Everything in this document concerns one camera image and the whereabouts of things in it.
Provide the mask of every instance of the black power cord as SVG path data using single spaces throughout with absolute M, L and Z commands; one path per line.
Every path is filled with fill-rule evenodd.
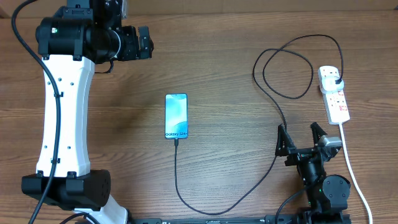
M 111 73 L 112 72 L 112 70 L 113 70 L 113 60 L 110 60 L 109 61 L 110 63 L 111 63 L 111 66 L 109 67 L 109 69 L 108 69 L 108 71 L 106 71 L 106 72 L 95 72 L 95 74 L 108 74 L 108 73 Z
M 282 205 L 280 205 L 280 207 L 278 208 L 278 211 L 275 214 L 275 224 L 278 224 L 279 213 L 282 211 L 282 209 L 285 207 L 286 204 L 288 204 L 291 200 L 295 199 L 297 196 L 299 196 L 302 193 L 306 192 L 309 188 L 313 187 L 322 178 L 323 174 L 325 173 L 325 169 L 323 168 L 323 156 L 322 156 L 322 152 L 321 151 L 319 152 L 319 156 L 321 157 L 322 173 L 319 175 L 319 177 L 314 182 L 312 182 L 310 185 L 305 186 L 303 189 L 299 190 L 298 192 L 294 193 L 292 196 L 287 198 L 282 203 Z
M 57 121 L 56 121 L 56 127 L 55 127 L 55 142 L 54 142 L 53 160 L 51 161 L 52 166 L 51 166 L 51 171 L 50 171 L 50 175 L 49 175 L 49 180 L 48 180 L 47 185 L 45 186 L 45 189 L 43 191 L 42 198 L 37 203 L 36 208 L 29 220 L 29 224 L 32 224 L 35 221 L 36 216 L 39 213 L 41 206 L 43 205 L 45 197 L 47 196 L 47 194 L 50 190 L 50 187 L 51 187 L 51 183 L 54 179 L 55 168 L 56 168 L 57 162 L 58 162 L 58 147 L 59 147 L 59 142 L 60 142 L 60 129 L 61 129 L 60 94 L 58 91 L 57 84 L 55 83 L 54 77 L 52 76 L 52 74 L 51 74 L 50 70 L 47 68 L 47 66 L 45 66 L 45 64 L 41 61 L 41 59 L 35 54 L 35 52 L 27 45 L 27 43 L 21 37 L 21 35 L 19 34 L 19 32 L 17 30 L 17 26 L 16 26 L 16 18 L 17 18 L 19 11 L 23 7 L 27 6 L 28 4 L 30 4 L 32 2 L 36 2 L 36 1 L 37 0 L 28 0 L 28 1 L 23 2 L 20 6 L 18 6 L 16 8 L 16 10 L 14 11 L 14 13 L 12 14 L 11 26 L 12 26 L 12 30 L 14 31 L 14 34 L 17 37 L 17 39 L 19 40 L 19 42 L 22 44 L 22 46 L 24 46 L 24 48 L 28 51 L 28 53 L 30 53 L 30 55 L 37 61 L 37 63 L 39 63 L 39 65 L 43 68 L 43 70 L 45 71 L 45 73 L 47 74 L 48 78 L 51 81 L 51 84 L 54 89 L 55 106 L 56 106 L 56 111 L 57 111 Z
M 66 224 L 70 220 L 72 220 L 76 217 L 80 217 L 80 216 L 83 216 L 83 218 L 88 218 L 94 224 L 100 224 L 99 221 L 97 221 L 93 216 L 91 216 L 89 213 L 86 213 L 86 212 L 73 214 L 73 215 L 69 216 L 68 218 L 66 218 L 64 221 L 60 222 L 60 224 Z
M 287 130 L 287 123 L 286 123 L 286 118 L 285 118 L 285 115 L 284 115 L 282 109 L 280 108 L 280 106 L 278 105 L 278 103 L 276 102 L 276 100 L 275 100 L 268 92 L 266 92 L 265 89 L 263 89 L 263 87 L 261 87 L 260 84 L 257 82 L 256 77 L 255 77 L 255 75 L 254 75 L 254 74 L 255 74 L 255 71 L 254 71 L 254 70 L 256 69 L 256 65 L 257 65 L 258 61 L 260 60 L 260 58 L 262 57 L 262 55 L 263 55 L 264 53 L 266 53 L 267 51 L 274 50 L 275 53 L 271 55 L 271 57 L 268 59 L 268 61 L 267 61 L 266 64 L 264 65 L 264 68 L 262 69 L 262 78 L 263 78 L 264 82 L 266 83 L 266 85 L 268 86 L 268 88 L 269 88 L 270 90 L 272 90 L 274 93 L 278 94 L 278 95 L 281 96 L 281 97 L 284 97 L 284 98 L 287 98 L 287 99 L 291 99 L 291 100 L 297 100 L 297 99 L 303 97 L 305 94 L 307 94 L 307 92 L 308 92 L 308 90 L 310 89 L 311 84 L 312 84 L 312 80 L 313 80 L 313 67 L 312 67 L 312 64 L 311 64 L 310 61 L 309 61 L 307 58 L 305 58 L 303 55 L 301 55 L 301 54 L 299 54 L 299 53 L 297 53 L 297 52 L 293 52 L 293 51 L 291 51 L 291 50 L 284 50 L 284 48 L 285 48 L 286 46 L 288 46 L 290 43 L 292 43 L 293 41 L 299 40 L 299 39 L 302 39 L 302 38 L 305 38 L 305 37 L 327 37 L 327 38 L 331 39 L 331 40 L 337 45 L 338 51 L 339 51 L 339 53 L 340 53 L 340 58 L 341 58 L 341 74 L 340 74 L 340 78 L 339 78 L 338 80 L 336 80 L 336 83 L 339 84 L 339 83 L 341 82 L 341 80 L 343 79 L 343 53 L 342 53 L 342 51 L 341 51 L 340 45 L 338 44 L 337 40 L 335 40 L 334 38 L 332 38 L 332 37 L 329 36 L 329 35 L 325 35 L 325 34 L 304 35 L 304 36 L 301 36 L 301 37 L 294 38 L 293 40 L 291 40 L 291 41 L 287 42 L 286 44 L 284 44 L 284 45 L 283 45 L 281 48 L 279 48 L 279 49 L 265 49 L 265 50 L 258 56 L 256 62 L 254 63 L 253 71 L 252 71 L 252 77 L 253 77 L 253 80 L 254 80 L 254 82 L 256 83 L 256 85 L 260 88 L 260 90 L 262 90 L 262 91 L 274 102 L 274 104 L 275 104 L 276 107 L 278 108 L 278 110 L 279 110 L 279 112 L 280 112 L 280 115 L 282 116 L 282 120 L 283 120 L 283 122 L 284 122 L 284 126 L 285 126 L 285 129 L 286 129 L 286 130 Z M 290 54 L 294 54 L 294 55 L 296 55 L 296 56 L 299 56 L 299 57 L 301 57 L 302 59 L 304 59 L 304 60 L 308 63 L 308 65 L 311 67 L 311 79 L 310 79 L 310 83 L 308 84 L 307 89 L 306 89 L 301 95 L 299 95 L 299 96 L 286 96 L 286 95 L 283 95 L 283 94 L 279 93 L 278 91 L 274 90 L 273 87 L 271 87 L 270 84 L 268 84 L 268 82 L 267 82 L 267 80 L 266 80 L 266 67 L 267 67 L 268 63 L 271 61 L 271 59 L 274 58 L 274 56 L 275 56 L 277 53 L 279 53 L 279 52 L 287 52 L 287 53 L 290 53 Z

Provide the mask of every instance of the wooden table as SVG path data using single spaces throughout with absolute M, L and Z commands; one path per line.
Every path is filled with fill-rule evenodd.
M 37 49 L 38 19 L 19 19 L 23 38 Z M 207 212 L 237 201 L 266 172 L 275 149 L 280 114 L 251 79 L 266 48 L 306 34 L 328 34 L 341 44 L 351 120 L 347 145 L 358 183 L 375 223 L 395 223 L 398 215 L 398 13 L 295 12 L 197 16 L 136 16 L 155 43 L 152 60 L 116 62 L 113 73 L 95 75 L 88 110 L 88 151 L 92 169 L 107 169 L 112 195 L 134 217 L 208 218 L 191 211 L 174 187 L 174 145 L 164 138 L 164 96 L 187 93 L 190 137 L 180 141 L 178 173 L 185 200 Z M 26 223 L 37 203 L 21 192 L 21 177 L 35 172 L 44 122 L 44 79 L 37 63 L 0 20 L 0 223 Z M 289 47 L 315 68 L 313 86 L 299 100 L 276 96 L 297 147 L 311 147 L 310 124 L 339 135 L 327 123 L 316 70 L 340 68 L 334 43 L 303 39 Z M 260 61 L 263 66 L 265 58 Z M 108 64 L 98 65 L 106 70 Z M 261 69 L 256 74 L 260 77 Z M 307 63 L 279 54 L 267 68 L 270 84 L 286 95 L 308 85 Z M 278 158 L 265 181 L 222 217 L 273 214 L 302 188 L 295 167 Z M 343 153 L 325 164 L 329 174 L 349 180 Z M 354 187 L 348 200 L 353 223 L 367 223 Z M 283 213 L 306 206 L 305 196 Z M 57 223 L 70 215 L 44 205 L 37 223 Z

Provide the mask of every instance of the phone screen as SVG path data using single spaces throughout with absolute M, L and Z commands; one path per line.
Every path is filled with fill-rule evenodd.
M 187 94 L 166 95 L 165 137 L 167 139 L 188 137 Z

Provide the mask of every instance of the power socket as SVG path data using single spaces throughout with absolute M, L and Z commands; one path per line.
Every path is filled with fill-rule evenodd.
M 344 88 L 344 81 L 336 84 L 336 80 L 340 78 L 338 69 L 333 66 L 325 65 L 318 69 L 319 86 L 324 94 L 340 91 Z
M 342 80 L 340 84 L 335 82 L 340 78 L 338 69 L 332 66 L 322 66 L 318 70 L 318 77 L 329 124 L 348 121 L 350 117 L 343 91 L 344 81 Z

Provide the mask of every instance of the charging cable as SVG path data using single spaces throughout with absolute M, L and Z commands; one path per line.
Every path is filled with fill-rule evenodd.
M 243 197 L 241 197 L 235 204 L 233 204 L 229 209 L 223 211 L 223 212 L 217 212 L 217 213 L 208 213 L 208 212 L 203 212 L 200 210 L 197 210 L 195 208 L 193 208 L 192 206 L 190 206 L 187 202 L 184 201 L 184 199 L 181 197 L 180 192 L 178 191 L 178 184 L 177 184 L 177 148 L 178 148 L 178 139 L 174 139 L 174 146 L 175 146 L 175 154 L 174 154 L 174 177 L 175 177 L 175 191 L 177 192 L 178 197 L 180 198 L 181 202 L 184 203 L 184 205 L 186 205 L 188 208 L 192 209 L 195 212 L 204 214 L 204 215 L 222 215 L 224 213 L 227 213 L 229 211 L 231 211 L 235 206 L 237 206 L 246 196 L 248 196 L 254 189 L 256 189 L 256 187 L 258 185 L 261 184 L 261 182 L 267 177 L 267 175 L 269 174 L 269 172 L 271 171 L 272 167 L 275 164 L 275 160 L 276 160 L 276 156 L 274 158 L 274 160 L 272 161 L 271 166 L 269 167 L 268 171 L 266 172 L 266 174 L 260 179 L 260 181 L 258 183 L 255 184 L 255 186 L 250 189 L 246 194 L 243 195 Z
M 338 123 L 338 127 L 340 128 L 340 134 L 341 134 L 341 141 L 343 142 L 343 150 L 344 150 L 344 156 L 346 158 L 346 163 L 348 167 L 349 174 L 353 180 L 354 186 L 356 191 L 358 192 L 359 196 L 361 197 L 363 204 L 366 207 L 366 211 L 368 211 L 368 217 L 369 217 L 369 224 L 373 224 L 373 217 L 372 217 L 372 211 L 371 208 L 368 205 L 368 202 L 365 199 L 365 196 L 362 194 L 361 189 L 359 189 L 358 183 L 356 182 L 353 168 L 351 167 L 351 164 L 349 163 L 349 157 L 348 157 L 348 151 L 347 151 L 347 146 L 346 146 L 346 139 L 344 137 L 344 131 L 343 131 L 343 123 Z

